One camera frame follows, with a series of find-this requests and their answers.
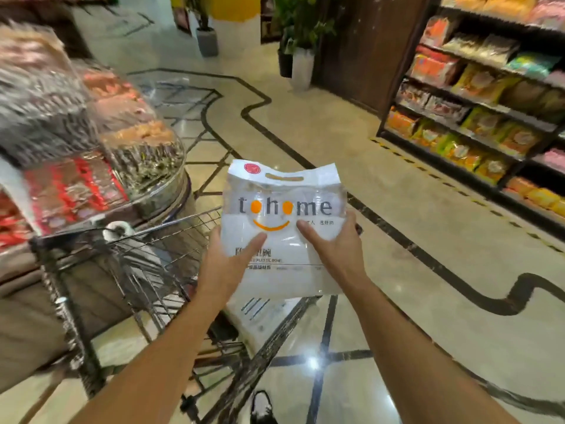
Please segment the heap of black white snacks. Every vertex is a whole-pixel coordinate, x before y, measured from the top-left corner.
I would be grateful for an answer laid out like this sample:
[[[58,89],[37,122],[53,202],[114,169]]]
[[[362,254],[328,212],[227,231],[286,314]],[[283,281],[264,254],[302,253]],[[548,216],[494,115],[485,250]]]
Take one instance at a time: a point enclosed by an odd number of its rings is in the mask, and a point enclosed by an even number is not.
[[[51,27],[0,24],[0,154],[11,164],[99,149],[93,102]]]

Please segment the person's right forearm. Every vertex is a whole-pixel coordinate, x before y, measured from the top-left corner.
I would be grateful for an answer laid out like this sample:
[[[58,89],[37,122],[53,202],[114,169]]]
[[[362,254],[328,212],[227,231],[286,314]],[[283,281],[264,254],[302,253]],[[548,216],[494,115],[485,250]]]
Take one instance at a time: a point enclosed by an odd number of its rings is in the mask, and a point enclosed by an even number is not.
[[[367,277],[342,285],[403,424],[520,424]]]

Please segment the green plant in white pot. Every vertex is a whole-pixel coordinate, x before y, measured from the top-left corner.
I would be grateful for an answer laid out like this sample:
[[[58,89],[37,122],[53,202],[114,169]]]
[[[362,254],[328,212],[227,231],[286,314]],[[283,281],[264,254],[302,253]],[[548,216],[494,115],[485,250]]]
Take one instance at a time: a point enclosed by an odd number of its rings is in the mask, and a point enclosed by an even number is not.
[[[290,84],[295,92],[310,88],[315,56],[321,40],[335,35],[335,18],[329,14],[333,2],[343,0],[273,0],[275,16],[283,27],[280,49],[291,55]]]

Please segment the person's left hand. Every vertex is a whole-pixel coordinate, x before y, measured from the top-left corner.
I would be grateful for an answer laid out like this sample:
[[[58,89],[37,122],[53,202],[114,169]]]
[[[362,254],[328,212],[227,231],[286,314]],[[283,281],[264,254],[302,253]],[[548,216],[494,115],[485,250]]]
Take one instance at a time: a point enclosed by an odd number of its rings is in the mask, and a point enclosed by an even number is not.
[[[208,241],[198,274],[194,303],[209,312],[218,313],[236,292],[247,266],[238,264],[238,254],[226,254],[222,239],[222,228],[216,226]]]

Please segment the row of green yellow packets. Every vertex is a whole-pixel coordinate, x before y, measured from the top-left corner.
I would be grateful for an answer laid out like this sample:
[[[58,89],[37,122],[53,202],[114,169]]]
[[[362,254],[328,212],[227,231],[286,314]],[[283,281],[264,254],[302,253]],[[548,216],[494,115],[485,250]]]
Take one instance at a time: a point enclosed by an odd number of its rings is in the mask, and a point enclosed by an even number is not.
[[[460,125],[431,111],[403,106],[420,117],[410,135],[415,144],[492,185],[499,185],[542,140],[535,130],[481,107],[472,109]]]

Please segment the round snack display stand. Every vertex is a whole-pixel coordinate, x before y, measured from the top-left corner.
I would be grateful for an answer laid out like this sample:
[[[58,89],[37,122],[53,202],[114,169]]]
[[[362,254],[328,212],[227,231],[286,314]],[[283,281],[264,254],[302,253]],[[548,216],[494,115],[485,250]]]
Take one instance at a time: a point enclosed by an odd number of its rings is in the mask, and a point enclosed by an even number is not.
[[[86,60],[100,64],[94,59],[74,59],[68,54],[67,56],[72,64],[73,60]],[[107,68],[115,70],[119,76],[136,87],[145,101],[157,113],[150,102],[147,88],[143,88],[141,83],[136,84],[131,77],[119,73],[116,69]],[[157,115],[169,127],[163,116],[158,113]],[[101,152],[117,177],[98,129],[97,133],[101,147],[88,152]],[[177,134],[174,131],[173,133],[181,143]],[[113,221],[125,221],[132,227],[150,227],[158,221],[163,221],[175,212],[176,204],[180,203],[181,198],[187,195],[185,190],[188,179],[183,164],[184,158],[180,169],[166,183],[158,186],[152,192],[138,197],[129,196],[117,177],[129,197],[127,203],[56,233],[65,232],[69,229],[105,227]],[[41,368],[69,355],[62,321],[56,315],[55,306],[52,304],[49,292],[42,281],[44,271],[30,246],[32,240],[43,236],[46,235],[33,235],[22,246],[0,253],[0,393],[15,387]],[[123,320],[126,315],[125,306],[119,304],[117,299],[115,284],[105,279],[95,280],[95,277],[101,274],[101,270],[94,270],[93,275],[87,275],[86,286],[80,286],[78,281],[71,282],[71,293],[78,294],[79,313],[86,324],[88,335],[97,334],[113,326],[118,321]]]

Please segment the white pack with striped label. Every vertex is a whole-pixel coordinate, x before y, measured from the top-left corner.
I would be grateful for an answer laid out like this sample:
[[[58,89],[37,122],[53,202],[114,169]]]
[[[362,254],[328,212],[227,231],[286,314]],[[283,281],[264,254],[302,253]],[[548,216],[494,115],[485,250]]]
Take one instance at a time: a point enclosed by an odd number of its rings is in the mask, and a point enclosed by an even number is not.
[[[224,312],[238,338],[255,355],[300,302],[296,299],[231,299]]]

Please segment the row of orange packets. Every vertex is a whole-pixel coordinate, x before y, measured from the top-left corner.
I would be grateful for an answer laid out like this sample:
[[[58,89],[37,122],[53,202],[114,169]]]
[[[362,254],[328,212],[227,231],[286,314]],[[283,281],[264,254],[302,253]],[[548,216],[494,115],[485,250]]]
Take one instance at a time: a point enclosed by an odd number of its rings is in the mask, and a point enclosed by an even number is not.
[[[503,191],[523,205],[565,223],[565,195],[541,187],[521,176],[509,179]]]

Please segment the black store shelf unit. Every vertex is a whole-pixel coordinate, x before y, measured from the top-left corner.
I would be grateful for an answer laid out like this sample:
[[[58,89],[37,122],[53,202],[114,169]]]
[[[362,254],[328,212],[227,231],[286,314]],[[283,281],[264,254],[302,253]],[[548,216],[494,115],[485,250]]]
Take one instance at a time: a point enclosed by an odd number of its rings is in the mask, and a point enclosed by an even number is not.
[[[378,136],[565,242],[565,0],[425,0]]]

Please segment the row of red orange packs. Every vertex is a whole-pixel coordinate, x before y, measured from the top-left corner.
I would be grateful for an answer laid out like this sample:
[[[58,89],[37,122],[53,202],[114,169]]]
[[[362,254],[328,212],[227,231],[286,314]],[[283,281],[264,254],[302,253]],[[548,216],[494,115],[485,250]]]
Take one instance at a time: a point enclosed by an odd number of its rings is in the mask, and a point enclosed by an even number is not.
[[[454,85],[465,63],[459,58],[419,44],[406,75],[436,86]]]

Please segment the person's left forearm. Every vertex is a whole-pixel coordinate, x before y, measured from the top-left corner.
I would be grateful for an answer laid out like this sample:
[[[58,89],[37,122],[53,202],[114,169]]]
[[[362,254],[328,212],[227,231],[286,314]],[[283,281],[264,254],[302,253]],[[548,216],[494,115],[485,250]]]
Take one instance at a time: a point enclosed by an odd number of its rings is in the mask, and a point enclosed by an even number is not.
[[[227,284],[200,285],[166,329],[68,424],[168,424],[201,343],[234,291]]]

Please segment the white plastic bowl pack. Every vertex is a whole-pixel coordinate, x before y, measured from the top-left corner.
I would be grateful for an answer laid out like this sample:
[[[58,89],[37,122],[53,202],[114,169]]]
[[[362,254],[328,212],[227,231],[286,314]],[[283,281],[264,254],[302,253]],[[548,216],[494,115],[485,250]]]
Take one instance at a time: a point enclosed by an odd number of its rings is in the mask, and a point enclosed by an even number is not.
[[[287,173],[235,159],[222,197],[221,239],[229,256],[239,255],[259,233],[267,235],[247,265],[234,299],[342,293],[296,226],[303,220],[324,240],[340,233],[347,198],[335,164]]]

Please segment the heap of orange snacks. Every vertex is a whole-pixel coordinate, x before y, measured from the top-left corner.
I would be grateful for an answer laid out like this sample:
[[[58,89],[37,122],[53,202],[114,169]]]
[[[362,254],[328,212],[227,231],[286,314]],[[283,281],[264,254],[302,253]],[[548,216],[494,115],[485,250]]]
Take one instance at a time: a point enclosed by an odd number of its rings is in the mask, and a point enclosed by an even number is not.
[[[73,66],[93,100],[94,120],[107,146],[178,144],[141,92],[115,70],[86,60],[73,60]]]

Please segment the heap of red wrapped candies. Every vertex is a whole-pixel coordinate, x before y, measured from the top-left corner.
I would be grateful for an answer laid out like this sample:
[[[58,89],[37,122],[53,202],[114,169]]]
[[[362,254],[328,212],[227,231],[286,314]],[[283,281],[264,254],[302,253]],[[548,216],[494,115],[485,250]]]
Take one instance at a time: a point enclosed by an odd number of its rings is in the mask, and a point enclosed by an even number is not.
[[[99,151],[19,170],[0,156],[0,253],[115,209],[129,197]]]

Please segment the plant in grey pot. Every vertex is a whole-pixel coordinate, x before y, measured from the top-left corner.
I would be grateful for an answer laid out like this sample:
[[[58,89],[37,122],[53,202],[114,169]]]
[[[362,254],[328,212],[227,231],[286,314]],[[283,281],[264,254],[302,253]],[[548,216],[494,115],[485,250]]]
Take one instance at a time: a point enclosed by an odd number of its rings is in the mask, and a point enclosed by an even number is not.
[[[202,57],[217,57],[217,34],[210,24],[210,0],[185,0],[191,34],[197,40]]]

